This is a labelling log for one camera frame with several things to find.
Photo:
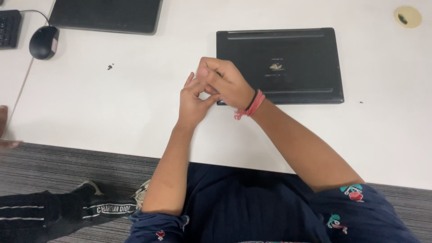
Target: mouse cable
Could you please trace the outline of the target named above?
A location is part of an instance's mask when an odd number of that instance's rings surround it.
[[[47,17],[46,17],[42,12],[40,12],[40,11],[37,11],[37,10],[21,10],[20,13],[21,13],[21,12],[38,12],[38,13],[40,13],[43,17],[45,17],[45,19],[47,20],[48,25],[51,26],[51,25],[50,25],[50,21],[48,20],[48,18],[47,18]]]

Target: black keyboard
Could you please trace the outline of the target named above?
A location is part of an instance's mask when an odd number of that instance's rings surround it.
[[[21,18],[18,10],[0,11],[0,49],[16,47]]]

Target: floor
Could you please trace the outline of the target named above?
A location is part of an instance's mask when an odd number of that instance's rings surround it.
[[[49,190],[65,193],[91,179],[107,194],[132,195],[150,179],[158,159],[36,144],[0,154],[0,195]],[[423,243],[432,243],[432,191],[372,184],[393,204],[399,217]],[[53,243],[120,243],[130,222],[122,218],[85,228]]]

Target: black laptop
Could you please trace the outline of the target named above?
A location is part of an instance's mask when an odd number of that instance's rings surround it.
[[[56,27],[153,35],[162,0],[56,0]]]
[[[271,102],[344,102],[333,28],[219,31],[216,36],[217,58],[232,61]]]

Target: white desk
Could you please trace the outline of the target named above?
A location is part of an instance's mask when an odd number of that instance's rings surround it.
[[[416,7],[422,25],[397,25],[401,5]],[[431,16],[429,0],[165,0],[155,36],[62,29],[57,54],[33,62],[9,132],[31,143],[161,157],[185,79],[200,57],[216,56],[216,31],[334,27],[345,103],[281,109],[366,181],[432,189]],[[191,161],[292,172],[233,110],[211,108]]]
[[[39,10],[50,12],[54,0],[5,0],[0,10]],[[7,105],[12,113],[21,87],[32,63],[29,42],[33,33],[46,24],[39,13],[22,14],[21,31],[16,49],[0,50],[0,105]]]

